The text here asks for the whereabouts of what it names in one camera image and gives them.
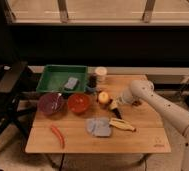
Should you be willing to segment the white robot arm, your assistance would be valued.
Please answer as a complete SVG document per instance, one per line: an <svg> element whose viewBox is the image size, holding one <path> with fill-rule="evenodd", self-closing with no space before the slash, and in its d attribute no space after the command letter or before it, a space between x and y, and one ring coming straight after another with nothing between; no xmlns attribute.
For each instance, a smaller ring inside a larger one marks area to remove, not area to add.
<svg viewBox="0 0 189 171"><path fill-rule="evenodd" d="M118 95L119 104L133 104L143 100L164 117L182 136L186 147L182 159L181 171L189 171L189 111L158 95L154 84L149 80L133 80Z"/></svg>

